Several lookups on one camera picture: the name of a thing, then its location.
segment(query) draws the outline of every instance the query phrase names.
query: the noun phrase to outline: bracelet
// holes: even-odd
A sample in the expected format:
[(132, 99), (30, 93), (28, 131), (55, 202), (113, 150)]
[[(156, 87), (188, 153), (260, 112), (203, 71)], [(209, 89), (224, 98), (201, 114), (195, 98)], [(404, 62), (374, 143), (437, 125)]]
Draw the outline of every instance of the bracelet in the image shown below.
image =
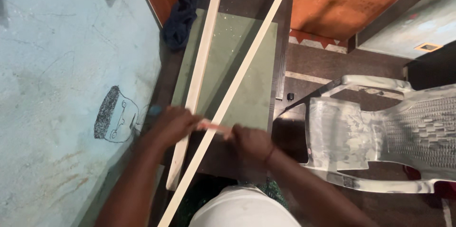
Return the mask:
[(274, 152), (274, 150), (276, 150), (276, 146), (275, 146), (274, 144), (272, 144), (271, 151), (270, 151), (269, 154), (265, 157), (265, 160), (264, 160), (264, 162), (263, 162), (264, 165), (267, 165), (268, 160), (271, 158), (271, 155), (272, 155), (272, 153)]

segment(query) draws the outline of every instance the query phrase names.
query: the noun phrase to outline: hand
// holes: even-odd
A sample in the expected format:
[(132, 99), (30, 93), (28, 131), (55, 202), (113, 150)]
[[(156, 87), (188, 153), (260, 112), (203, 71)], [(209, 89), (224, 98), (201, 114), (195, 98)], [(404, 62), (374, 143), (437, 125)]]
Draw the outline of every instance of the hand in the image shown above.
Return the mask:
[(232, 132), (236, 147), (243, 154), (260, 164), (265, 162), (274, 149), (270, 134), (263, 130), (251, 129), (236, 124), (233, 126)]
[(166, 150), (189, 135), (201, 119), (201, 116), (193, 116), (183, 107), (166, 107), (151, 131), (148, 131), (140, 141), (140, 150), (150, 145)]

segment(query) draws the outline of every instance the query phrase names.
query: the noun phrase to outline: cartoon face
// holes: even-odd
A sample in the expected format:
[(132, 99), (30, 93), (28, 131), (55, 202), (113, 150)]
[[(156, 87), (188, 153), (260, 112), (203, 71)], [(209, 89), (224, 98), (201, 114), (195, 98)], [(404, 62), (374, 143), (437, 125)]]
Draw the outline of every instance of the cartoon face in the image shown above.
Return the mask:
[(118, 86), (111, 87), (95, 121), (94, 137), (116, 143), (127, 141), (136, 126), (138, 114), (138, 106), (126, 98)]

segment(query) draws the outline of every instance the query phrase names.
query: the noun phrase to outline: person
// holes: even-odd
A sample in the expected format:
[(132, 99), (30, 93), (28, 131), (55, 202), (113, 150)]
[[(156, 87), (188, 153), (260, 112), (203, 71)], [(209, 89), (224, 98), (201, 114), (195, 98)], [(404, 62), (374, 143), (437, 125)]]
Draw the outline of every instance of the person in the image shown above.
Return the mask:
[[(144, 227), (149, 221), (155, 171), (164, 151), (194, 130), (202, 118), (168, 107), (135, 144), (133, 156), (100, 211), (97, 227)], [(262, 130), (233, 126), (238, 152), (264, 165), (279, 186), (291, 190), (315, 226), (377, 226), (337, 189), (274, 146)], [(229, 186), (193, 216), (190, 227), (284, 226), (299, 223), (278, 202), (254, 187)]]

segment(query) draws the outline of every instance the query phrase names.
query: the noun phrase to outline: forearm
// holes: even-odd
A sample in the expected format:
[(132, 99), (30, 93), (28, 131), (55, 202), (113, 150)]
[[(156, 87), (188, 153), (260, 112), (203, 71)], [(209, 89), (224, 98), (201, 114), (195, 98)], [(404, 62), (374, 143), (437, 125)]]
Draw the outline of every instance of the forearm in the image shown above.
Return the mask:
[(279, 185), (289, 188), (317, 226), (377, 226), (331, 184), (276, 149), (267, 167)]
[(163, 150), (150, 146), (137, 151), (111, 190), (109, 198), (97, 218), (97, 227), (147, 225), (155, 173)]

